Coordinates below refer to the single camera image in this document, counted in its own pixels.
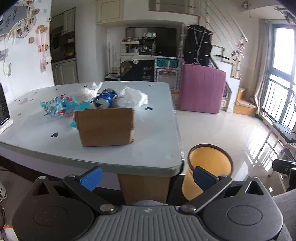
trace heart-shaped hole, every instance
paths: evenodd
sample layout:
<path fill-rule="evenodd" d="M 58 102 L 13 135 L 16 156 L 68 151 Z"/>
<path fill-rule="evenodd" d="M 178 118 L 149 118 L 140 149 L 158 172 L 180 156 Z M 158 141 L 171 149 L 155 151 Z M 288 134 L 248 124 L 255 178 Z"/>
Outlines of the heart-shaped hole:
<path fill-rule="evenodd" d="M 50 137 L 57 137 L 59 134 L 56 132 L 54 134 L 52 134 Z"/>

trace cardboard box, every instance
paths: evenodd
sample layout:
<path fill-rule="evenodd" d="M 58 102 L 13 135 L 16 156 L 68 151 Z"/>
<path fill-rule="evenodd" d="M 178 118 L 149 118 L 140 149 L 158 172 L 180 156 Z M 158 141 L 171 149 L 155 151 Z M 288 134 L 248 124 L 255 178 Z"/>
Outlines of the cardboard box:
<path fill-rule="evenodd" d="M 133 142 L 134 111 L 131 108 L 77 111 L 75 121 L 83 146 L 114 146 Z"/>

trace hanging clothes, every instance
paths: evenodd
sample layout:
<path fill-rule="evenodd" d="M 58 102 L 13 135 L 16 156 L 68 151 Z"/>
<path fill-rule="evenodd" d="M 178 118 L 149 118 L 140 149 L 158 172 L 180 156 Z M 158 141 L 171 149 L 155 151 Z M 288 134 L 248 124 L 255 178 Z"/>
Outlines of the hanging clothes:
<path fill-rule="evenodd" d="M 200 25 L 188 26 L 184 44 L 184 60 L 187 64 L 208 66 L 212 51 L 212 32 Z"/>

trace white floor tile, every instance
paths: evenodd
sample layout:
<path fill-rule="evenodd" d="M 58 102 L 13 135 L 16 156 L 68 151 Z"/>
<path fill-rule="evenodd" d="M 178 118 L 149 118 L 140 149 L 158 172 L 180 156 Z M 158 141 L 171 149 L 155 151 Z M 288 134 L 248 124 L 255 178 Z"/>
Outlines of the white floor tile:
<path fill-rule="evenodd" d="M 186 173 L 187 155 L 190 149 L 195 145 L 208 143 L 219 146 L 229 153 L 234 163 L 232 173 L 234 180 L 243 181 L 253 175 L 259 177 L 272 195 L 284 191 L 276 173 L 271 178 L 268 177 L 272 172 L 271 160 L 265 163 L 260 161 L 270 149 L 267 145 L 260 160 L 257 163 L 254 160 L 269 133 L 269 129 L 262 121 L 255 117 L 224 111 L 217 115 L 177 111 L 176 118 L 186 159 L 182 174 Z M 273 145 L 275 141 L 276 138 L 272 134 L 269 142 Z M 280 145 L 277 147 L 279 152 L 282 147 Z"/>
<path fill-rule="evenodd" d="M 188 169 L 188 162 L 187 162 L 187 157 L 188 157 L 188 153 L 190 151 L 191 148 L 183 148 L 184 150 L 184 156 L 185 156 L 185 163 L 184 163 L 184 168 L 183 168 L 183 172 L 181 173 L 181 175 L 185 175 L 186 171 Z"/>

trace pink cushion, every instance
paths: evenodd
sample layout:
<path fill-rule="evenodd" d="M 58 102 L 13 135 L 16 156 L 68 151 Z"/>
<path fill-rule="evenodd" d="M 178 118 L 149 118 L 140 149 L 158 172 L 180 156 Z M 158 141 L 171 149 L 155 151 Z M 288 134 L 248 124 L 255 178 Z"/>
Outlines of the pink cushion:
<path fill-rule="evenodd" d="M 180 110 L 219 113 L 225 80 L 226 73 L 222 70 L 185 64 L 182 69 Z"/>

